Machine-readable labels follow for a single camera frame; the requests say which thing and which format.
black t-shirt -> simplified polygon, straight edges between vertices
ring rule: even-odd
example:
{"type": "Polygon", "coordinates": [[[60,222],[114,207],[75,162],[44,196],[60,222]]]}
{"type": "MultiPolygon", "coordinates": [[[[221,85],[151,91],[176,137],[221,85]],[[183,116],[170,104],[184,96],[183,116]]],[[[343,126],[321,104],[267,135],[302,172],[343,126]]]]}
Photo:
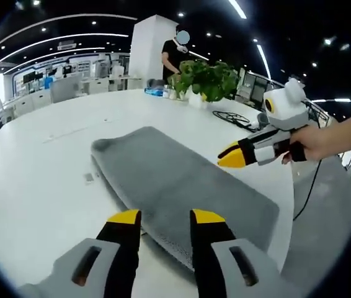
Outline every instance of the black t-shirt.
{"type": "MultiPolygon", "coordinates": [[[[182,53],[177,50],[177,45],[174,43],[173,40],[168,40],[164,43],[162,53],[164,52],[169,54],[169,62],[178,70],[180,70],[180,63],[185,60],[188,60],[189,57],[188,53],[182,53]]],[[[168,70],[163,65],[163,79],[166,80],[166,82],[167,78],[173,74],[174,73],[171,70],[168,70]]]]}

face mask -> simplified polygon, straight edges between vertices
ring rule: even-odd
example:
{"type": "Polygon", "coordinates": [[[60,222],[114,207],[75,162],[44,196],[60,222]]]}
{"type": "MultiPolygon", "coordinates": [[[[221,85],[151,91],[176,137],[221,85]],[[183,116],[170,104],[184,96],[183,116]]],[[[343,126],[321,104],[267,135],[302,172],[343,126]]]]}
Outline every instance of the face mask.
{"type": "Polygon", "coordinates": [[[184,54],[188,53],[188,48],[183,45],[180,45],[175,38],[173,39],[173,42],[177,45],[177,51],[184,54]]]}

office desk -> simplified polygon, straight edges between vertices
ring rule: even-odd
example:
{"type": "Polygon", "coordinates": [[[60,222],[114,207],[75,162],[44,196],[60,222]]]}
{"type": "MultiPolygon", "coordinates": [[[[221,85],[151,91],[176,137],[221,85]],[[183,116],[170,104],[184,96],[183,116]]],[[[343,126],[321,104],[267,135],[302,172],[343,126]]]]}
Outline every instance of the office desk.
{"type": "MultiPolygon", "coordinates": [[[[0,131],[0,268],[16,286],[37,283],[53,262],[85,238],[95,238],[119,206],[91,160],[91,143],[152,125],[213,163],[235,140],[249,135],[212,115],[233,111],[255,119],[258,111],[222,100],[208,109],[190,107],[142,90],[101,93],[44,107],[0,131]],[[84,175],[92,173],[88,183],[84,175]]],[[[278,204],[279,218],[268,254],[279,269],[288,252],[293,182],[280,160],[225,169],[278,204]]],[[[141,238],[133,297],[197,297],[193,276],[149,236],[141,238]]]]}

person's arm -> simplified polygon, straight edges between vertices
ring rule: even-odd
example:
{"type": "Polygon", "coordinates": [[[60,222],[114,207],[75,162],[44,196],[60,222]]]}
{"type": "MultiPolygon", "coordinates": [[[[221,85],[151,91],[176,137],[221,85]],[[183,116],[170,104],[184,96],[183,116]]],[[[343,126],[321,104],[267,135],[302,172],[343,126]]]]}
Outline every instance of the person's arm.
{"type": "Polygon", "coordinates": [[[162,63],[168,70],[172,71],[173,73],[180,73],[180,71],[170,63],[168,52],[162,53],[162,63]]]}
{"type": "MultiPolygon", "coordinates": [[[[319,129],[307,126],[291,135],[290,143],[300,142],[304,146],[307,160],[321,160],[323,158],[351,150],[351,118],[341,123],[319,129]]],[[[283,163],[291,161],[287,153],[283,163]]]]}

human hand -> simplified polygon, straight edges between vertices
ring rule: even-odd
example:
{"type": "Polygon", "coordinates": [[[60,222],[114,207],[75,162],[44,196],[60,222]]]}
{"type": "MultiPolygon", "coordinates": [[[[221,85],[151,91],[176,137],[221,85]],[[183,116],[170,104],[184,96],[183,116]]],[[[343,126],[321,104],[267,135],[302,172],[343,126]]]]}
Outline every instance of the human hand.
{"type": "MultiPolygon", "coordinates": [[[[315,126],[306,126],[291,134],[290,144],[300,142],[304,146],[306,160],[319,161],[324,157],[324,140],[322,130],[315,126]]],[[[292,160],[290,152],[283,156],[286,165],[292,160]]]]}

